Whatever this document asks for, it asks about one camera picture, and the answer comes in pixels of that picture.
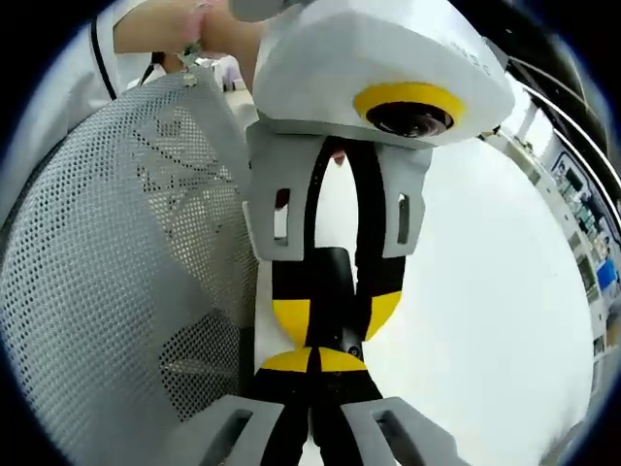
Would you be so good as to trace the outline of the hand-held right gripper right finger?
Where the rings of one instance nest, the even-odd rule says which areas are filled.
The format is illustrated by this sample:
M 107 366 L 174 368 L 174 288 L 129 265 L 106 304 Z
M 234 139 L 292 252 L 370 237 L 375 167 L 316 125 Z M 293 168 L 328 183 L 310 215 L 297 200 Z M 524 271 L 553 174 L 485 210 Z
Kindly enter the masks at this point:
M 449 432 L 404 399 L 383 397 L 362 360 L 326 348 L 312 356 L 312 434 L 326 465 L 467 463 Z

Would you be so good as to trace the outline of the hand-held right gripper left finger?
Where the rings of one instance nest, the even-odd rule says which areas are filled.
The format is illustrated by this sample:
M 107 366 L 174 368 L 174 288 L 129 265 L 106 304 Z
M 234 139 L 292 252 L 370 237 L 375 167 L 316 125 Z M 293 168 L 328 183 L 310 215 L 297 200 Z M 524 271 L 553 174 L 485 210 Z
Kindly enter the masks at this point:
M 188 422 L 184 465 L 297 465 L 311 433 L 315 349 L 268 358 L 241 395 L 226 395 Z

